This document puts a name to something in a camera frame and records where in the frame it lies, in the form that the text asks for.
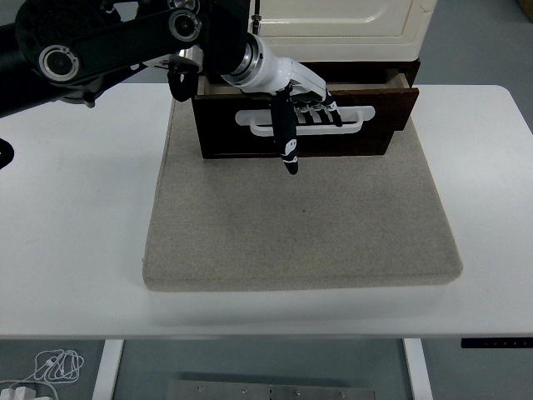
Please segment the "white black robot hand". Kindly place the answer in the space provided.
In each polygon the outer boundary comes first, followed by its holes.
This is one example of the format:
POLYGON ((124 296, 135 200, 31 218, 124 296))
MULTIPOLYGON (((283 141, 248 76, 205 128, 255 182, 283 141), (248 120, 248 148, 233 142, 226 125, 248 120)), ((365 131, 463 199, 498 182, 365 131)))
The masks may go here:
POLYGON ((270 100, 274 143, 287 171, 298 172, 296 112, 316 110, 327 123, 342 125, 341 115, 324 79, 308 67, 278 57, 257 35, 249 34, 238 67, 222 77, 243 93, 265 95, 270 100))

